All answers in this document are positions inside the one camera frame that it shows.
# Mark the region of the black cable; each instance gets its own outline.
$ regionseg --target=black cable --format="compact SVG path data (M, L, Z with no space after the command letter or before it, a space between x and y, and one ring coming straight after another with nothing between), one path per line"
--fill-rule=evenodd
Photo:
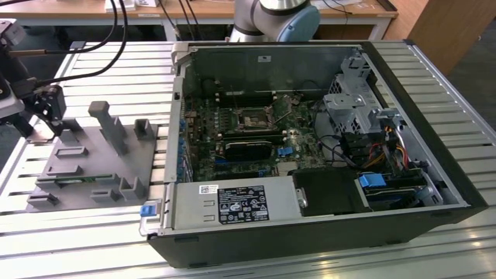
M348 15L352 15L353 13L352 12L348 12L347 11L347 7L341 3L336 2L336 0L331 0L331 1L333 3L336 3L336 4L339 4L343 7L343 10L339 10L339 9L331 7L331 5L325 2L325 0L323 0L325 6L328 6L329 9L336 10L336 11L344 13L344 17L347 18L347 20L344 22L344 28L343 28L343 31L341 31L341 39L344 39L344 33L345 33L347 25L348 25Z
M340 137L339 135L323 135L323 136L320 137L320 139L323 139L323 138L328 138L328 137L333 138L335 140L340 140L340 139L341 139L341 137Z
M336 158L335 158L335 155L336 155L336 147L339 147L339 146L341 146L340 144L336 144L335 145L335 147L332 148L332 150L331 150L331 152L332 152L332 157L331 157L331 160L332 160L332 162L335 162L336 161Z
M88 73L88 74L79 74L76 76L68 76L68 77L59 77L59 78L52 78L51 80L41 80L39 83L37 83L37 86L45 86L45 85L49 85L51 83L59 83L61 81L68 81L68 80L76 80L79 78L85 78L85 77L93 77L93 76L97 76L99 74L103 74L104 72L107 72L107 70L113 66L113 64L116 64L119 58L121 57L121 54L124 52L124 48L125 48L125 44L127 44L127 31L128 31L128 21L127 21L127 12L125 12L125 5L124 5L124 1L123 0L119 0L119 4L121 6L121 10L123 10L123 18L124 18L124 25L123 25L123 43L121 43L121 47L116 53L116 56L113 57L112 61L108 63L108 65L100 69L99 71L93 72L93 73Z
M301 81L300 85L297 87L295 87L295 90L296 91L297 90L301 90L303 89L303 85L305 83L312 83L317 87L317 89L323 90L323 88L320 87L320 85L317 84L317 82L315 80L304 80L304 81Z
M163 11L164 11L164 13L165 13L165 16L168 17L169 23L171 23L171 25L172 25L172 29L173 29L173 31L175 31L175 33L176 33L176 36L177 36L177 38L179 38L180 40L183 40L183 38L180 37L180 32L179 32L177 26L176 26L176 24L173 24L173 22L172 22L172 19L171 19L171 16L169 16L169 13L168 13L168 11L165 10L165 7L164 7L164 4L163 4L161 0L159 0L159 3L160 3L160 6L161 6Z
M185 8L184 8L184 4L183 4L183 0L177 0L177 1L179 1L179 4L180 4L180 8L183 9L185 22L188 23L188 30L189 30L189 33L192 34L193 41L196 41L195 33L193 33L193 30L192 30L192 25L191 25L191 23L189 23L189 19L188 19L188 15L187 15L187 10L185 10Z
M353 163L353 161L341 153L339 153L333 148L331 148L324 142L320 142L323 147L332 152L333 155L337 155L343 159L343 161L348 164L348 166L356 168L356 169L363 169L357 164Z
M5 1L5 2L1 2L0 3L0 7L1 6L11 5L11 4L17 4L17 3L28 2L28 1L32 1L32 0L11 0L11 1Z
M87 53L87 52L95 51L96 49L99 49L100 47L103 47L104 45L107 45L107 43L111 40L111 36L113 35L113 32L116 30L116 26L117 26L117 7L116 7L116 3L115 3L113 0L111 0L111 4L112 4L112 10L113 10L113 25L112 25L111 33L108 33L107 38L97 45L92 46L91 48L76 49L76 50L72 50L72 51L45 51L45 54L76 54L76 53Z
M319 108L321 106L321 104L324 103L324 100L320 100L316 102L316 112L313 112L313 133L316 135L316 138L319 138L319 135L317 135L317 129L316 129L316 123L317 123L317 113L319 113Z
M203 41L204 39L203 39L203 34L200 32L200 24L199 24L199 20L196 19L195 11L193 11L193 8L189 4L189 0L185 0L185 3L188 4L189 10L192 11L192 15L193 15L195 23L196 23L196 31L199 33L200 40Z

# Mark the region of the yellow wire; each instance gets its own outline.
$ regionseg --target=yellow wire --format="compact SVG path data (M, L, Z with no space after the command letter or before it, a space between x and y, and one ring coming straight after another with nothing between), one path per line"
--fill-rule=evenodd
M403 155L403 158L401 158L401 163L403 163L403 162L404 162L404 150L403 150L403 148L401 148L401 147L399 147L399 146L396 147L396 149L401 151L401 155Z
M384 153L377 158L375 158L373 161L371 163L368 163L367 166L364 166L364 168L367 169L369 166L377 164L380 162L380 160L383 160L383 159L384 159Z

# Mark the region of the blue latch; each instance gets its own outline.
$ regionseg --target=blue latch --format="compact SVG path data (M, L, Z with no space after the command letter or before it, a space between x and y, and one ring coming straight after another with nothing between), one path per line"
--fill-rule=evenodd
M140 209L141 217L153 217L156 216L156 205L143 205Z
M185 126L187 126L187 121L184 119L181 119L179 121L179 130L180 131L184 131Z
M279 148L277 149L277 155L280 157L284 157L285 155L289 155L293 153L293 148L292 147L285 147L285 148Z
M385 186L384 177L380 173L364 173L359 178L359 182L363 188Z

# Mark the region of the white table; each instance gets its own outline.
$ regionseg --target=white table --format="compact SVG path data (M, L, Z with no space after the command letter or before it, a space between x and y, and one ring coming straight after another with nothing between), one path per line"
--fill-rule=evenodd
M0 277L427 279L495 275L495 132L416 47L401 42L375 45L488 201L488 210L459 224L436 228L407 244L179 270L168 266L137 232L139 206L24 213L52 145L27 144L21 139L0 174ZM87 110L96 100L111 103L111 114L119 115L124 124L143 117L160 124L152 198L160 192L164 175L173 80L171 47L168 42L131 42L103 76L63 84L65 116L76 117L81 125L95 124ZM69 55L57 76L100 68L117 48L119 43L111 43L97 52ZM385 92L384 99L393 106Z

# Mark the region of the red wire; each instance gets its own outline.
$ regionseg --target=red wire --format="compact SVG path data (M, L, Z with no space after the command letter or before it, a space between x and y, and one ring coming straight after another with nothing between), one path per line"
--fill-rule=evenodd
M369 160L372 159L372 152L373 152L373 148L376 147L376 146L379 146L380 144L372 144L372 146L371 146L371 151L369 151Z

